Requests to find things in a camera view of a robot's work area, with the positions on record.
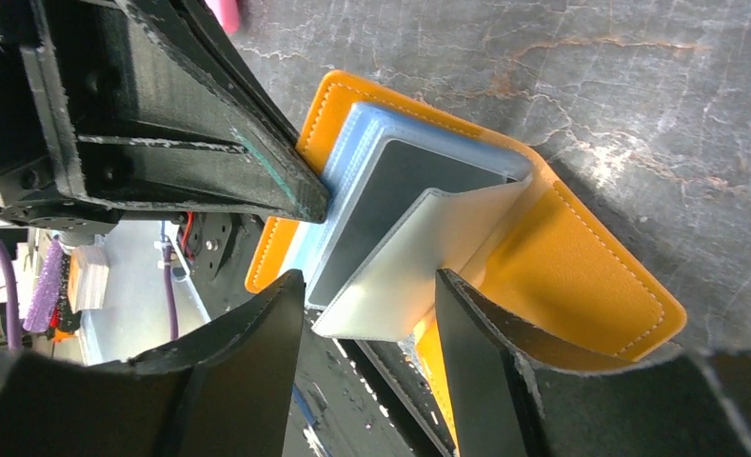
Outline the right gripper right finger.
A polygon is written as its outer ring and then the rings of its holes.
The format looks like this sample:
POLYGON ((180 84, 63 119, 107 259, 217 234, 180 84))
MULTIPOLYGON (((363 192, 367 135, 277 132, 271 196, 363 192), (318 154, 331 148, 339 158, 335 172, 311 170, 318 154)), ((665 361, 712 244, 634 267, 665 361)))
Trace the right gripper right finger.
POLYGON ((449 269, 435 308, 463 456, 751 456, 751 349, 634 364, 531 324, 449 269))

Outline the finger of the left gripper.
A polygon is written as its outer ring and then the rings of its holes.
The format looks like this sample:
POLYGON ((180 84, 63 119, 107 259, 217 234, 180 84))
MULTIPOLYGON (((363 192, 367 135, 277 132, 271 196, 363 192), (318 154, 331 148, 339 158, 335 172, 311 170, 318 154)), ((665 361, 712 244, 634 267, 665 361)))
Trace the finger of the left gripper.
POLYGON ((296 129, 276 106, 205 1, 124 1, 122 11, 172 62, 256 128, 294 146, 296 129))

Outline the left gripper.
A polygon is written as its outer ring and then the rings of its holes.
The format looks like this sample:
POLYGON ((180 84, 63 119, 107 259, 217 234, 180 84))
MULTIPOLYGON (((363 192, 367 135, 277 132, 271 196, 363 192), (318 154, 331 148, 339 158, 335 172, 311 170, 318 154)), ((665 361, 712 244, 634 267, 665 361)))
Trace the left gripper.
POLYGON ((113 228, 109 209, 324 220, 296 144, 244 128, 123 2, 0 1, 0 228, 113 228))

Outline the yellow leather card holder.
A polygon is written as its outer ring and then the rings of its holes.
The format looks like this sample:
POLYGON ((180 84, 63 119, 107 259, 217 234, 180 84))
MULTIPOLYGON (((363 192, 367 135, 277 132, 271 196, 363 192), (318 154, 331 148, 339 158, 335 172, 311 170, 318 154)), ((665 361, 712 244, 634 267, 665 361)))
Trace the yellow leather card holder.
MULTIPOLYGON (((581 348, 635 362, 677 334, 686 313, 679 302, 574 195, 545 160, 515 139, 434 109, 362 77, 334 70, 314 98, 297 143, 322 169, 343 117, 373 102, 473 139, 508 147, 530 159, 535 183, 521 212, 486 261, 479 289, 502 308, 581 348)), ((668 385, 594 385, 569 381, 555 389, 553 451, 562 456, 677 456, 690 434, 677 419, 668 385)))

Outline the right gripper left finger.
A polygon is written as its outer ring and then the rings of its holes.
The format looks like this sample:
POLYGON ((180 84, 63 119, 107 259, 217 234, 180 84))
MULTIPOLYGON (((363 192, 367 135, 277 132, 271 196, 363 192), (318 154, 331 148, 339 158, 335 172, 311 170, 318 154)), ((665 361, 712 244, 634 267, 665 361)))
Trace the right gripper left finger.
POLYGON ((290 270, 124 362, 0 351, 0 456, 278 456, 304 323, 290 270))

